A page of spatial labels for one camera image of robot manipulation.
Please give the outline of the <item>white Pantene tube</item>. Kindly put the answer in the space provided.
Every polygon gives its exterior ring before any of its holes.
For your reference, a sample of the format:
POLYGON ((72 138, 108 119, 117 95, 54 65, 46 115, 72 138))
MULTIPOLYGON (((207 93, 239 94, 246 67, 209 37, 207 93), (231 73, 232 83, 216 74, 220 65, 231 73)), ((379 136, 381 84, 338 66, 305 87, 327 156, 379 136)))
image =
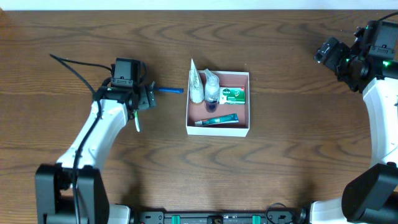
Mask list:
POLYGON ((189 72, 189 95, 193 103, 198 104, 204 100, 203 83, 193 59, 191 59, 189 72))

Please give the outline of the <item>clear pump bottle dark liquid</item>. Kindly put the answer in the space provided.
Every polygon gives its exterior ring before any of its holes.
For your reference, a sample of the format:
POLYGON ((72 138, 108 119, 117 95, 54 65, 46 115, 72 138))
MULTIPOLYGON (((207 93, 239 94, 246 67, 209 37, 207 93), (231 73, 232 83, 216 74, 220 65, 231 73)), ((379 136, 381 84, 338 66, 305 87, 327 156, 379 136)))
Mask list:
POLYGON ((205 83, 205 107, 207 112, 213 113, 216 111, 219 97, 220 97, 220 80, 217 75, 209 69, 205 69, 206 83, 205 83))

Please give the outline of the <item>green Dettol soap box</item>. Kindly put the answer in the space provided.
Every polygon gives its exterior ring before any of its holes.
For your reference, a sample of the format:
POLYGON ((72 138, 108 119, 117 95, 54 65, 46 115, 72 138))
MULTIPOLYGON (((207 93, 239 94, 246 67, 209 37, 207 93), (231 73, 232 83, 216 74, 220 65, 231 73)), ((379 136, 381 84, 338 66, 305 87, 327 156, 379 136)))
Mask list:
POLYGON ((219 104, 221 105, 244 105, 246 93, 244 87, 221 87, 219 104))

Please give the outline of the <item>green white toothpaste tube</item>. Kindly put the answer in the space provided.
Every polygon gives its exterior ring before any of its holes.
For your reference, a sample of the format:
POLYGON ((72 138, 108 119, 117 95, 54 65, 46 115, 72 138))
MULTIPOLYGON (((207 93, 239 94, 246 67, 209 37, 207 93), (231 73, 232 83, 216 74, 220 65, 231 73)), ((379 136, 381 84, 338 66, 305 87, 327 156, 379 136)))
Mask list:
POLYGON ((204 126, 212 126, 219 124, 230 124, 230 123, 238 123, 239 118, 236 113, 228 114, 224 116, 219 116, 215 118, 203 119, 195 122, 196 127, 204 127, 204 126))

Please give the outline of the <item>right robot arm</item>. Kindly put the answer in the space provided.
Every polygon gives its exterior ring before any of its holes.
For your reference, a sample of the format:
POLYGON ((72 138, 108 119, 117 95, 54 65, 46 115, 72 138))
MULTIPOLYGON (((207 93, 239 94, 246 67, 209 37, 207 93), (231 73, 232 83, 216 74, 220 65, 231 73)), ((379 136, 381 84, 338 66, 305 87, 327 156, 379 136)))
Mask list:
POLYGON ((369 169, 340 198, 311 204, 309 223, 397 223, 397 62, 390 44, 358 38, 348 47, 331 37, 314 57, 362 94, 372 153, 369 169))

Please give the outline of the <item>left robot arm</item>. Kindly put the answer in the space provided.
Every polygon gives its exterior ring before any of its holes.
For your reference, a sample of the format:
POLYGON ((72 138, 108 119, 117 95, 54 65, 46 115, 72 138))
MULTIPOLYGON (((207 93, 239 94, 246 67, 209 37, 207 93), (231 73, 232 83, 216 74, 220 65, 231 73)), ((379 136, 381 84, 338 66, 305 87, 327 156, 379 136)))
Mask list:
POLYGON ((131 223, 127 205, 111 204, 101 177, 120 130, 137 112, 156 106, 154 85, 101 86, 86 123, 54 165, 35 173, 38 223, 131 223))

